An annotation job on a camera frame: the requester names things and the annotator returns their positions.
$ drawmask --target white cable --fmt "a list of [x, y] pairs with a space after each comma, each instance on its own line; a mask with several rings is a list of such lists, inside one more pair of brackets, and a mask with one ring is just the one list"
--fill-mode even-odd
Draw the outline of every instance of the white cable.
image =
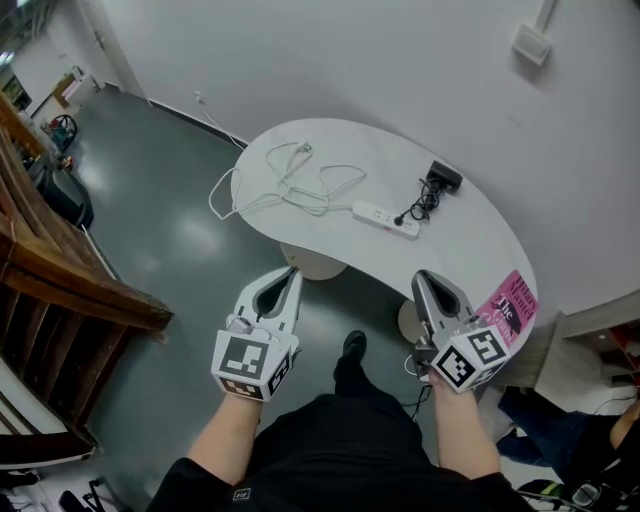
[[249, 320], [248, 318], [245, 318], [245, 317], [240, 316], [240, 315], [229, 315], [229, 316], [227, 317], [227, 322], [226, 322], [227, 329], [228, 329], [228, 328], [229, 328], [229, 326], [231, 325], [231, 322], [233, 322], [233, 320], [235, 320], [236, 318], [241, 318], [243, 321], [248, 322], [249, 324], [251, 324], [251, 327], [253, 328], [253, 330], [254, 330], [254, 331], [264, 331], [264, 332], [266, 332], [266, 333], [267, 333], [267, 335], [269, 336], [268, 341], [275, 340], [275, 341], [277, 341], [278, 343], [280, 343], [280, 338], [278, 338], [278, 337], [277, 337], [275, 334], [273, 334], [270, 330], [265, 329], [264, 327], [260, 326], [260, 324], [259, 324], [259, 323], [257, 323], [257, 322], [253, 322], [253, 321]]
[[200, 102], [198, 102], [198, 105], [200, 105], [200, 110], [202, 110], [202, 113], [205, 115], [205, 117], [209, 120], [210, 123], [213, 123], [213, 125], [218, 128], [218, 130], [220, 130], [222, 133], [224, 133], [227, 137], [229, 137], [229, 139], [231, 140], [231, 142], [233, 142], [237, 147], [239, 147], [242, 151], [244, 151], [245, 148], [243, 148], [240, 144], [238, 144], [236, 142], [236, 138], [231, 135], [228, 131], [226, 131], [222, 126], [220, 126], [220, 123], [218, 121], [216, 121], [213, 117], [211, 117], [209, 115], [209, 111], [207, 110], [207, 108]]
[[407, 357], [404, 360], [404, 371], [407, 372], [409, 375], [413, 375], [414, 377], [417, 377], [418, 374], [417, 373], [413, 373], [412, 371], [409, 370], [409, 368], [407, 368], [407, 363], [409, 362], [409, 359], [411, 359], [413, 356], [409, 355], [409, 357]]
[[549, 18], [551, 18], [551, 13], [553, 12], [553, 8], [555, 7], [555, 5], [556, 0], [542, 0], [540, 12], [538, 13], [538, 17], [536, 18], [536, 22], [534, 24], [535, 29], [541, 34], [547, 27], [547, 23], [549, 23]]
[[[274, 151], [277, 151], [281, 148], [285, 148], [288, 146], [295, 146], [295, 149], [293, 151], [293, 153], [291, 154], [291, 156], [288, 158], [284, 169], [281, 171], [279, 171], [278, 169], [276, 169], [276, 167], [274, 167], [274, 165], [272, 164], [271, 160], [270, 160], [270, 156]], [[306, 164], [311, 157], [313, 156], [313, 147], [311, 147], [311, 145], [308, 142], [303, 142], [303, 143], [298, 143], [298, 142], [287, 142], [285, 144], [281, 144], [279, 146], [276, 146], [272, 149], [270, 149], [267, 154], [265, 155], [265, 161], [267, 163], [267, 165], [271, 168], [271, 171], [273, 172], [273, 174], [275, 175], [276, 178], [278, 178], [278, 181], [276, 183], [276, 191], [275, 192], [266, 192], [264, 194], [261, 194], [260, 196], [256, 197], [255, 199], [252, 199], [251, 201], [249, 201], [247, 204], [238, 207], [237, 205], [237, 197], [238, 197], [238, 193], [240, 191], [240, 187], [242, 185], [242, 170], [238, 169], [237, 167], [234, 167], [232, 169], [229, 169], [227, 172], [225, 172], [222, 177], [218, 180], [218, 182], [215, 184], [215, 186], [213, 187], [213, 189], [211, 190], [211, 192], [209, 193], [209, 208], [211, 209], [211, 211], [213, 213], [215, 213], [215, 215], [220, 219], [220, 220], [225, 220], [228, 219], [231, 215], [233, 215], [234, 213], [241, 213], [249, 208], [254, 208], [256, 206], [267, 206], [270, 204], [275, 204], [278, 203], [280, 201], [284, 201], [286, 203], [289, 203], [293, 206], [296, 206], [297, 208], [300, 208], [301, 210], [303, 210], [305, 213], [308, 213], [309, 215], [313, 215], [316, 217], [319, 217], [321, 215], [324, 215], [325, 213], [327, 213], [328, 211], [331, 210], [351, 210], [351, 206], [350, 205], [340, 205], [340, 204], [331, 204], [331, 198], [332, 196], [334, 196], [335, 194], [337, 194], [338, 192], [344, 190], [347, 187], [356, 185], [357, 183], [360, 183], [362, 180], [364, 180], [367, 177], [367, 173], [364, 172], [362, 169], [360, 169], [359, 167], [356, 167], [354, 165], [349, 165], [349, 164], [335, 164], [335, 165], [327, 165], [327, 166], [323, 166], [320, 168], [319, 172], [318, 172], [318, 180], [320, 181], [320, 184], [322, 185], [322, 188], [324, 189], [324, 193], [316, 193], [301, 187], [295, 187], [289, 184], [288, 179], [291, 178], [304, 164]], [[323, 173], [324, 171], [328, 170], [328, 169], [335, 169], [335, 168], [349, 168], [349, 169], [355, 169], [356, 171], [358, 171], [360, 173], [359, 176], [356, 176], [355, 178], [352, 178], [350, 180], [347, 180], [346, 182], [340, 184], [339, 186], [335, 187], [333, 190], [329, 190], [329, 188], [327, 187], [326, 182], [324, 181], [323, 178]], [[215, 207], [213, 206], [213, 194], [215, 193], [215, 191], [218, 189], [218, 187], [220, 186], [220, 184], [222, 183], [222, 181], [229, 175], [234, 173], [235, 171], [239, 171], [240, 177], [238, 178], [238, 184], [236, 186], [236, 190], [235, 193], [232, 194], [233, 195], [233, 201], [232, 201], [232, 205], [231, 205], [231, 211], [225, 215], [220, 214]], [[318, 204], [318, 205], [313, 205], [313, 204], [308, 204], [308, 203], [303, 203], [300, 202], [298, 200], [295, 200], [291, 197], [292, 193], [295, 194], [300, 194], [303, 196], [306, 196], [310, 199], [313, 199], [315, 201], [319, 201], [322, 204]]]

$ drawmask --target wall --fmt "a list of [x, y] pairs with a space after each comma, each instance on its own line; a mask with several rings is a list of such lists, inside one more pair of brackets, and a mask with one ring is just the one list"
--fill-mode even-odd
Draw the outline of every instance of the wall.
[[51, 38], [42, 33], [16, 53], [11, 61], [11, 69], [33, 100], [27, 107], [27, 113], [31, 115], [71, 70], [71, 66], [58, 53]]
[[292, 119], [351, 119], [459, 167], [529, 255], [540, 322], [640, 287], [631, 0], [561, 0], [540, 73], [510, 50], [538, 0], [104, 4], [150, 99], [202, 119], [197, 89], [247, 140]]
[[66, 113], [67, 111], [62, 108], [62, 105], [58, 103], [58, 100], [51, 96], [42, 105], [40, 105], [37, 112], [31, 115], [31, 119], [35, 126], [42, 126], [43, 121], [49, 122], [54, 117], [61, 116]]
[[85, 21], [82, 4], [76, 0], [61, 0], [46, 31], [58, 51], [67, 56], [70, 68], [77, 65], [101, 86], [104, 82], [117, 85], [118, 79]]

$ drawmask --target sneaker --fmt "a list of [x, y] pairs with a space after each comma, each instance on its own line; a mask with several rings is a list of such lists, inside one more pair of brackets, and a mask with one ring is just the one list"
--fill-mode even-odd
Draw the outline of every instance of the sneaker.
[[351, 356], [362, 362], [367, 351], [367, 336], [362, 331], [352, 331], [342, 345], [342, 357]]

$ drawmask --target person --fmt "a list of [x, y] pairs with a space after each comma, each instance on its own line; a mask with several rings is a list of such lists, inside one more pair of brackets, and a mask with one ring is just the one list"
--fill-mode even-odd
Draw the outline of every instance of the person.
[[640, 402], [619, 416], [565, 412], [531, 391], [507, 388], [498, 407], [527, 434], [498, 441], [501, 455], [551, 467], [568, 492], [596, 482], [628, 494], [640, 485]]
[[263, 404], [227, 394], [147, 510], [532, 510], [501, 474], [472, 392], [458, 395], [431, 376], [435, 467], [418, 425], [367, 379], [365, 351], [364, 333], [354, 331], [334, 371], [335, 394], [281, 416], [257, 438]]

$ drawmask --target wooden railing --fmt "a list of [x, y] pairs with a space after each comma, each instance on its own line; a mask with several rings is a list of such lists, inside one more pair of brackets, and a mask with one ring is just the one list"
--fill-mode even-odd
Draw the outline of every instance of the wooden railing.
[[45, 203], [0, 128], [0, 354], [14, 373], [82, 429], [131, 336], [162, 331], [171, 317], [109, 276], [84, 233]]
[[45, 152], [44, 146], [27, 129], [16, 109], [3, 93], [0, 93], [0, 125], [8, 130], [11, 137], [33, 158], [37, 158]]

